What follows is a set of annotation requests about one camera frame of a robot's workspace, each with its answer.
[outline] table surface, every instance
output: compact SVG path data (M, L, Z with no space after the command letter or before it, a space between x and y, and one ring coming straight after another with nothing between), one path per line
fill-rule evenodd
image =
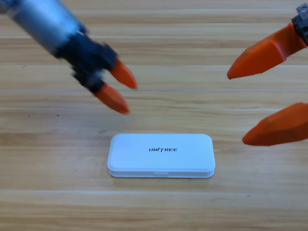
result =
M136 75L130 115L101 104L5 16L0 21L1 231L306 231L307 141L252 147L266 116L307 99L308 52L228 80L247 48L301 0L63 0ZM118 133L206 133L210 179L109 175Z

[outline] robotic arm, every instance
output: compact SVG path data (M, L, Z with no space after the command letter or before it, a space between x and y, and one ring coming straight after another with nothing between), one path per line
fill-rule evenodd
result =
M297 9L289 25L247 48L233 63L228 78L264 73L308 45L308 5ZM308 103L295 103L261 120L243 143L272 146L308 139Z
M108 70L120 83L136 89L134 75L109 45L89 38L86 27L60 0L0 0L0 13L55 58L67 60L74 78L105 105L129 113L124 97L102 80L102 72Z

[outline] orange fingertip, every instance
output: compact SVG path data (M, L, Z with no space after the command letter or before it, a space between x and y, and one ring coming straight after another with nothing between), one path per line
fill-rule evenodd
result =
M129 107L126 103L124 97L114 88L110 87L108 84L104 84L103 87L94 94L102 103L104 103L109 108L122 113L129 114Z
M273 146L308 139L308 104L295 103L261 120L244 137L252 146Z
M235 60L227 77L233 79L264 73L306 47L290 22L288 26L247 48Z
M137 89L137 81L131 70L119 59L116 60L115 66L110 70L111 75L120 83L131 89Z

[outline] white plastic box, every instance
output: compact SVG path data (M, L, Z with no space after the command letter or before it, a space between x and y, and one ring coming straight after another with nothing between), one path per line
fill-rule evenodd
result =
M117 134L108 157L114 177L209 178L215 166L205 134Z

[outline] silver cylinder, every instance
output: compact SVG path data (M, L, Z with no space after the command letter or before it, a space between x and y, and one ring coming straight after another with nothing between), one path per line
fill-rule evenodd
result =
M84 28L60 0L14 0L7 14L51 54Z

